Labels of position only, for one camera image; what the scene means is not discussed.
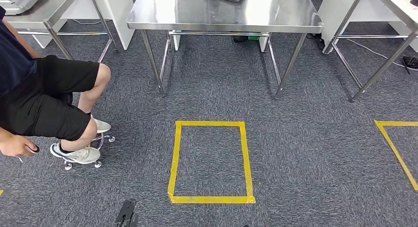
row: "person's hand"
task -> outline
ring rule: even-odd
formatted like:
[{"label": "person's hand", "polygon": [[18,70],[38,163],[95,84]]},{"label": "person's hand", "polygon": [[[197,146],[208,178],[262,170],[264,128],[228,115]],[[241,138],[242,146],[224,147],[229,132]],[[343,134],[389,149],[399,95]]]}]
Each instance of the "person's hand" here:
[{"label": "person's hand", "polygon": [[0,151],[7,156],[32,156],[33,153],[26,149],[26,146],[28,146],[33,151],[37,150],[35,144],[33,144],[26,137],[13,135],[10,133],[10,135],[0,139]]}]

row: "stool caster wheel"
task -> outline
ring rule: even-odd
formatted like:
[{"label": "stool caster wheel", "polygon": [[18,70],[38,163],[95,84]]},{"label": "stool caster wheel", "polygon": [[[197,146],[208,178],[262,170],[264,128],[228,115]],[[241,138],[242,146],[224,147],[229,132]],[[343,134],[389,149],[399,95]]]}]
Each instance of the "stool caster wheel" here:
[{"label": "stool caster wheel", "polygon": [[101,161],[94,161],[94,167],[95,168],[100,168],[101,165],[102,165],[102,162]]},{"label": "stool caster wheel", "polygon": [[66,166],[65,166],[65,169],[66,169],[66,170],[70,170],[70,169],[72,169],[72,164],[71,164],[71,163],[69,163],[69,162],[65,161],[65,162],[64,162],[64,164],[66,165]]}]

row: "yellow tape rectangle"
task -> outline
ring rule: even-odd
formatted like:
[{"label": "yellow tape rectangle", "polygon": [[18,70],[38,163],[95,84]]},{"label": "yellow tape rectangle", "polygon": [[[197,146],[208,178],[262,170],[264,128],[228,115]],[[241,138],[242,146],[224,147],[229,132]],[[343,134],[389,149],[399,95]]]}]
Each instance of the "yellow tape rectangle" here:
[{"label": "yellow tape rectangle", "polygon": [[[180,138],[182,126],[236,126],[240,129],[241,148],[244,158],[245,189],[247,196],[174,196],[177,177],[178,159],[180,154]],[[247,204],[255,203],[252,189],[251,169],[249,165],[248,145],[245,123],[242,121],[176,121],[174,134],[173,159],[170,180],[167,189],[171,203],[175,204]]]},{"label": "yellow tape rectangle", "polygon": [[389,135],[384,129],[384,126],[418,126],[418,122],[410,122],[410,121],[376,121],[376,126],[382,133],[383,137],[386,139],[387,143],[389,144],[390,148],[392,149],[393,153],[395,154],[396,158],[398,159],[399,163],[402,166],[402,169],[405,171],[406,176],[408,177],[409,181],[412,184],[412,187],[415,191],[418,191],[418,184],[416,180],[412,177],[411,172],[409,171],[408,167],[406,166],[404,160],[402,159],[401,155],[399,154],[398,150],[396,149],[395,145],[393,144],[392,140],[389,138]]}]

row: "sock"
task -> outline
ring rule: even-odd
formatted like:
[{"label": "sock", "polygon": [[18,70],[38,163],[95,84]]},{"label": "sock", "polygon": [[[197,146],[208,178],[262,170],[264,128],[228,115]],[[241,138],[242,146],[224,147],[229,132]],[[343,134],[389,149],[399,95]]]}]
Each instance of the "sock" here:
[{"label": "sock", "polygon": [[62,148],[61,144],[60,144],[59,146],[60,146],[60,151],[61,151],[62,153],[64,153],[64,154],[71,153],[71,151],[65,151],[65,150],[63,150],[63,148]]}]

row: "stainless steel table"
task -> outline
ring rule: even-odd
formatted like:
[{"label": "stainless steel table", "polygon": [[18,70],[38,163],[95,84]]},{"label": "stainless steel table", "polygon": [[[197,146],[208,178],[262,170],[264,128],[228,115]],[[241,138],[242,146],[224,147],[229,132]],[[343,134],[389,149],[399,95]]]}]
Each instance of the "stainless steel table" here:
[{"label": "stainless steel table", "polygon": [[[136,0],[127,24],[130,29],[141,30],[161,95],[164,95],[161,79],[172,47],[172,35],[269,37],[269,52],[279,85],[275,98],[283,91],[306,34],[321,33],[323,27],[311,0],[243,0],[238,4],[222,0]],[[147,30],[167,30],[160,72]],[[301,33],[283,78],[280,78],[270,42],[272,32]]]},{"label": "stainless steel table", "polygon": [[66,36],[82,36],[82,35],[108,35],[106,47],[104,48],[99,62],[104,58],[110,44],[114,42],[113,36],[110,33],[109,27],[103,18],[100,8],[96,0],[92,0],[93,5],[99,15],[101,22],[103,23],[106,32],[71,32],[71,33],[58,33],[53,29],[53,26],[61,19],[64,12],[75,0],[38,0],[36,4],[28,11],[17,16],[6,16],[4,19],[9,22],[13,27],[17,29],[31,29],[31,30],[47,30],[47,32],[37,31],[19,31],[23,35],[51,35],[58,47],[61,49],[67,59],[73,59],[67,48],[58,35]]},{"label": "stainless steel table", "polygon": [[[335,33],[331,43],[328,48],[325,50],[326,53],[329,53],[331,48],[335,49],[337,55],[340,57],[345,68],[350,73],[351,77],[354,79],[359,91],[350,98],[351,102],[357,101],[363,93],[383,74],[388,67],[395,61],[411,44],[415,38],[418,36],[418,7],[410,3],[411,0],[380,0],[383,4],[386,5],[405,25],[412,31],[409,36],[375,36],[375,35],[366,35],[366,36],[343,36],[342,33],[344,28],[349,21],[352,13],[356,9],[357,5],[361,0],[355,0],[351,8],[349,9],[347,15],[345,16],[343,22]],[[405,41],[401,46],[395,51],[395,53],[375,72],[375,74],[363,85],[358,79],[357,75],[352,70],[351,66],[348,64],[347,60],[343,56],[342,52],[336,46],[336,41],[342,38],[405,38]]]}]

